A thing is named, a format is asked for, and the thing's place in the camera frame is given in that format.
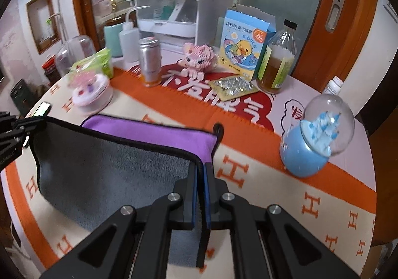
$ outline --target orange round sticker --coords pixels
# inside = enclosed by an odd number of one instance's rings
[[[253,38],[259,43],[263,43],[265,41],[266,35],[267,33],[260,29],[254,29],[253,31]]]

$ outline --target eye mask box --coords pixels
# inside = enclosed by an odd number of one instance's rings
[[[218,64],[252,80],[274,34],[274,16],[237,4],[225,15]]]

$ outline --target silver can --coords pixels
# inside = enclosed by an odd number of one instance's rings
[[[139,41],[141,78],[146,86],[156,86],[162,81],[160,70],[162,56],[160,42],[155,37],[142,38]]]

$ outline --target brown liquid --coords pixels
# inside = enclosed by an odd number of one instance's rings
[[[276,94],[281,90],[280,88],[272,88],[275,77],[278,74],[279,67],[282,61],[280,59],[270,57],[267,67],[265,68],[263,78],[260,80],[257,76],[257,86],[267,93]]]

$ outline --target triangular cutout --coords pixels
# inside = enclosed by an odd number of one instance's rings
[[[322,257],[321,252],[319,252],[317,248],[308,242],[308,240],[292,226],[285,225],[285,230],[296,254],[298,263],[301,266],[306,266]]]
[[[99,268],[105,258],[106,252],[111,245],[112,239],[116,233],[116,227],[111,226],[106,229],[99,237],[96,238],[87,248],[79,253],[79,260],[90,264],[95,268]]]

